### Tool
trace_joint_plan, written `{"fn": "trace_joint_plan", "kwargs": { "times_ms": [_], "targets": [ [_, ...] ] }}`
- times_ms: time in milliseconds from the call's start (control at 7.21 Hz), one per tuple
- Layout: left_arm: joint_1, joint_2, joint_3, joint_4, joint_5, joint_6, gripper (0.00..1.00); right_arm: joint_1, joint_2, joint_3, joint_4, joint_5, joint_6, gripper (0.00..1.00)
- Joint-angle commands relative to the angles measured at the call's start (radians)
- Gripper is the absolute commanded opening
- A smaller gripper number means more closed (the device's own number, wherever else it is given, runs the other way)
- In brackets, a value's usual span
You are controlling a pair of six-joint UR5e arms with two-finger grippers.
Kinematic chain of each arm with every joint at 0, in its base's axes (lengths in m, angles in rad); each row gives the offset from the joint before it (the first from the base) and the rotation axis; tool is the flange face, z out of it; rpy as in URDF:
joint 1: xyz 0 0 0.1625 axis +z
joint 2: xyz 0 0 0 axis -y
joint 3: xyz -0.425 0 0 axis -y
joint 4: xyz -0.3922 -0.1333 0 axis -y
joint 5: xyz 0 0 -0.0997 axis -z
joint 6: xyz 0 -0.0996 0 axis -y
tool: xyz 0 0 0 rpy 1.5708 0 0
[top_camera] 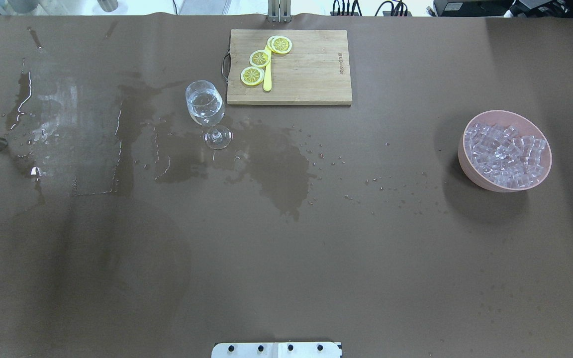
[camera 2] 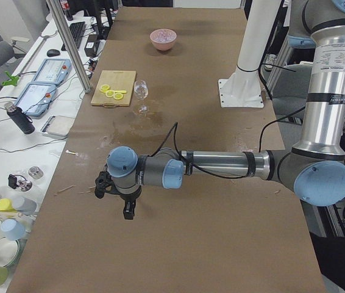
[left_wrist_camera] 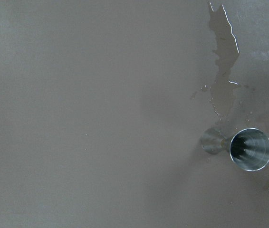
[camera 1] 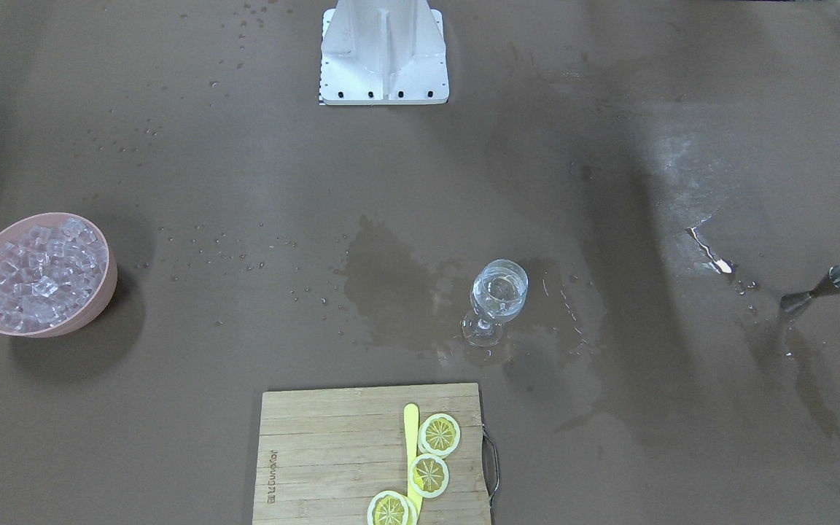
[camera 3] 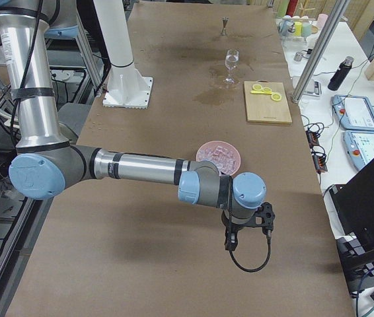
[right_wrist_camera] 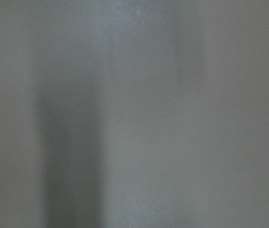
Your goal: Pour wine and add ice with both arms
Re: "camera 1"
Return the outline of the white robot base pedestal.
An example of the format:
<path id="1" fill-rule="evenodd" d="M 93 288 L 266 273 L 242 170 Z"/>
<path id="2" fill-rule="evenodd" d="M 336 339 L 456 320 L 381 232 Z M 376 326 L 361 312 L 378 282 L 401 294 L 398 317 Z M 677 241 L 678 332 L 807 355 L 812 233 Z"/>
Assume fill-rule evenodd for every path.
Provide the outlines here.
<path id="1" fill-rule="evenodd" d="M 321 23 L 318 101 L 327 106 L 445 104 L 443 13 L 427 1 L 340 1 Z"/>

